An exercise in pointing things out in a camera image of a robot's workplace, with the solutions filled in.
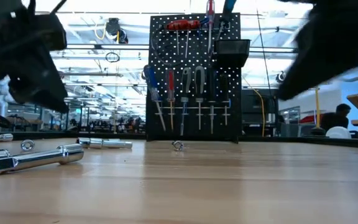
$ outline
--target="wooden tabletop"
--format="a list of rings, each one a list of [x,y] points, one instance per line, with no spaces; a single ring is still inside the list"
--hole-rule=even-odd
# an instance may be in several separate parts
[[[35,141],[38,151],[74,142]],[[87,149],[74,164],[0,175],[0,224],[358,223],[357,148],[170,143]]]

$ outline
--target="black pegboard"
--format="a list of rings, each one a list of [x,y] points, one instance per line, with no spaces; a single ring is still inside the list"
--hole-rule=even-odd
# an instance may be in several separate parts
[[[219,19],[221,14],[216,14],[214,18],[213,41],[219,33]],[[161,60],[176,64],[164,65],[161,60],[155,56],[155,51],[150,47],[149,49],[149,65],[155,70],[155,77],[158,82],[158,92],[161,97],[160,106],[162,108],[163,119],[166,126],[166,131],[163,130],[161,120],[158,115],[157,106],[151,100],[150,93],[147,94],[146,99],[146,134],[148,140],[161,139],[162,136],[166,138],[171,136],[172,139],[181,139],[180,124],[182,114],[181,97],[183,93],[181,75],[185,67],[191,68],[192,83],[190,86],[190,93],[188,94],[189,102],[187,103],[187,113],[184,122],[184,138],[193,136],[216,136],[217,138],[236,138],[241,135],[241,68],[217,68],[216,69],[216,102],[214,105],[214,130],[211,134],[211,117],[210,106],[208,102],[209,92],[209,76],[206,74],[206,81],[204,84],[204,101],[201,104],[201,130],[198,125],[198,103],[195,101],[195,85],[193,82],[195,75],[195,68],[199,65],[203,66],[207,72],[208,59],[208,28],[203,27],[200,30],[189,31],[188,41],[188,55],[185,58],[185,48],[187,31],[180,30],[178,32],[179,40],[179,55],[177,52],[177,33],[176,31],[160,31],[160,27],[168,24],[171,21],[187,19],[187,20],[202,20],[205,14],[189,14],[189,15],[173,15],[173,16],[153,16],[150,20],[150,41],[158,48],[158,55]],[[240,14],[232,14],[231,21],[227,27],[221,32],[220,38],[225,39],[240,39],[241,38],[241,23]],[[174,130],[171,130],[170,124],[170,103],[167,101],[167,81],[165,79],[165,72],[172,68],[175,75],[175,115],[173,116]],[[230,103],[223,102],[223,94],[219,89],[220,75],[226,75],[229,81],[229,98]],[[227,126],[225,125],[224,107],[227,107]]]

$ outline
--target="black bin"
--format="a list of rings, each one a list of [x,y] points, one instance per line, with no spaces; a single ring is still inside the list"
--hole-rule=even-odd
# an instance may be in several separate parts
[[[238,67],[246,64],[251,40],[216,40],[215,67]]]

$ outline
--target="white object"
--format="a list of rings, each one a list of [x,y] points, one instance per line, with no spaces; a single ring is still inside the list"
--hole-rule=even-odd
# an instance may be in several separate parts
[[[329,138],[337,139],[351,139],[352,135],[348,129],[340,126],[333,127],[329,129],[326,133],[326,136]]]

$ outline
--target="ceiling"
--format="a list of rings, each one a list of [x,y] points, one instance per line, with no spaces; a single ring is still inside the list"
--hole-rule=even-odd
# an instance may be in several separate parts
[[[28,5],[29,0],[22,2]],[[36,11],[49,12],[58,2],[37,1]],[[222,11],[223,4],[224,0],[215,0],[216,12]],[[94,114],[103,111],[145,114],[147,89],[140,76],[148,63],[150,17],[204,13],[205,9],[204,0],[67,1],[57,15],[67,31],[69,46],[64,51],[51,52],[67,84],[67,102],[92,106]],[[241,0],[236,3],[234,12],[241,13],[241,38],[251,40],[250,56],[242,69],[242,77],[248,83],[266,85],[268,72],[270,83],[275,84],[275,75],[286,70],[295,56],[292,53],[293,38],[310,9],[310,4],[276,0]],[[100,38],[109,18],[119,18],[129,44],[112,46],[115,43],[108,36]],[[265,51],[269,52],[265,54],[266,63],[261,40]],[[106,48],[95,50],[94,44],[106,45]],[[107,62],[105,56],[108,52],[118,54],[121,60]]]

